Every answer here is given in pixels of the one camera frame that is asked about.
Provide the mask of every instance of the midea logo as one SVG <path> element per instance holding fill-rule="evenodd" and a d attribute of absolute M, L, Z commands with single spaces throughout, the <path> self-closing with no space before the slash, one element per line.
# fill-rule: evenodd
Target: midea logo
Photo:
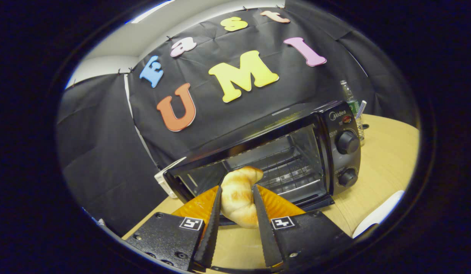
<path fill-rule="evenodd" d="M 331 121 L 333 121 L 337 119 L 337 117 L 340 117 L 344 114 L 345 114 L 345 111 L 339 111 L 339 112 L 332 111 L 328 114 L 328 117 L 330 118 Z"/>

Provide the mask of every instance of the black fabric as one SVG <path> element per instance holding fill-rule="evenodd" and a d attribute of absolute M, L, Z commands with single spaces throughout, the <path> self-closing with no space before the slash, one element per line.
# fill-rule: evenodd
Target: black fabric
<path fill-rule="evenodd" d="M 355 97 L 366 100 L 365 113 L 387 116 L 412 125 L 416 117 L 411 109 L 406 84 L 393 78 L 380 57 L 369 47 L 359 47 L 363 40 L 350 40 L 355 31 L 330 14 L 316 8 L 307 8 L 301 2 L 288 1 L 286 9 L 262 8 L 237 11 L 214 17 L 179 33 L 148 54 L 129 75 L 130 101 L 134 120 L 154 155 L 164 166 L 187 155 L 190 150 L 231 132 L 253 120 L 300 102 L 315 101 L 324 104 L 343 99 L 340 80 L 347 80 Z M 282 24 L 261 16 L 264 10 L 278 12 L 291 20 Z M 248 27 L 229 32 L 220 25 L 223 19 L 240 17 Z M 171 46 L 185 37 L 193 37 L 197 46 L 179 57 L 171 57 Z M 310 67 L 295 48 L 283 43 L 292 37 L 302 37 L 310 48 L 326 57 L 327 63 Z M 234 101 L 224 103 L 223 91 L 210 68 L 225 62 L 239 67 L 244 52 L 258 50 L 267 67 L 279 75 L 279 80 L 264 87 L 255 87 Z M 364 70 L 350 54 L 364 62 Z M 159 56 L 164 74 L 155 88 L 140 73 L 152 56 Z M 175 90 L 190 83 L 190 94 L 197 108 L 193 123 L 180 132 L 169 131 L 157 111 L 157 104 L 171 96 L 177 117 L 185 114 L 183 104 Z"/>
<path fill-rule="evenodd" d="M 80 206 L 122 236 L 167 194 L 129 113 L 124 75 L 66 90 L 57 118 L 60 166 Z"/>

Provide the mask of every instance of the blue letter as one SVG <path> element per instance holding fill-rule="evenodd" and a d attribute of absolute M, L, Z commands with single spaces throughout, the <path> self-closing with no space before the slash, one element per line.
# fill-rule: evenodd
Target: blue letter
<path fill-rule="evenodd" d="M 155 62 L 158 60 L 158 56 L 155 55 L 149 59 L 149 62 L 146 64 L 145 68 L 143 68 L 143 71 L 141 71 L 141 74 L 139 75 L 139 79 L 141 78 L 146 78 L 148 81 L 151 82 L 151 86 L 154 88 L 158 84 L 159 80 L 161 79 L 161 76 L 163 75 L 163 71 L 156 71 L 157 69 L 161 68 L 161 64 L 158 62 Z"/>

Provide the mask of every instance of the croissant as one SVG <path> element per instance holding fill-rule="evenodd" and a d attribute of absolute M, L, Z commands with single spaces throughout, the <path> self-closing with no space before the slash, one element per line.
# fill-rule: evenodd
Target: croissant
<path fill-rule="evenodd" d="M 222 214 L 243 228 L 258 228 L 258 215 L 251 186 L 262 177 L 262 170 L 250 166 L 225 175 L 220 185 Z"/>

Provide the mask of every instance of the toaster oven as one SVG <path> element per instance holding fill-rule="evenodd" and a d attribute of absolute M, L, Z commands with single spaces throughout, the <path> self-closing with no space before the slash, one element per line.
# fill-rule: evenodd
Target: toaster oven
<path fill-rule="evenodd" d="M 355 184 L 360 161 L 357 126 L 348 104 L 304 103 L 200 146 L 156 179 L 186 203 L 220 185 L 227 173 L 249 165 L 264 172 L 256 184 L 313 210 L 332 204 L 332 195 Z"/>

